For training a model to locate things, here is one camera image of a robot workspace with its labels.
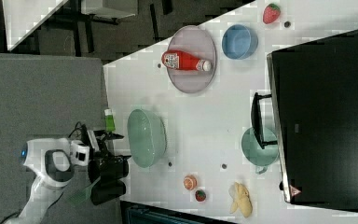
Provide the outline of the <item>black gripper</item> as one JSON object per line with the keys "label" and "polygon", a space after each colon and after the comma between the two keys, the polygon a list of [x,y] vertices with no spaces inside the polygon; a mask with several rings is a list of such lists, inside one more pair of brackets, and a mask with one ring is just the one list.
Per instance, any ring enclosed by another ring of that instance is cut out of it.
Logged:
{"label": "black gripper", "polygon": [[109,151],[106,142],[124,138],[121,134],[108,132],[106,130],[90,130],[85,124],[80,126],[80,131],[81,141],[89,147],[89,157],[91,159],[112,157],[113,153]]}

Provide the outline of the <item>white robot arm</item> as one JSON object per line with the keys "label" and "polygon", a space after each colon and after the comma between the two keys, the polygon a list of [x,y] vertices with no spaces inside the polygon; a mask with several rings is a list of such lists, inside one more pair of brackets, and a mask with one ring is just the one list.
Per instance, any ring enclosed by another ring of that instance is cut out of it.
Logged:
{"label": "white robot arm", "polygon": [[40,224],[48,209],[63,195],[75,176],[75,168],[88,169],[90,185],[69,197],[72,204],[90,200],[107,203],[125,193],[125,185],[109,168],[124,159],[107,148],[108,140],[121,140],[121,134],[93,131],[78,122],[64,138],[29,140],[21,150],[21,163],[35,174],[30,196],[19,212],[0,224]]}

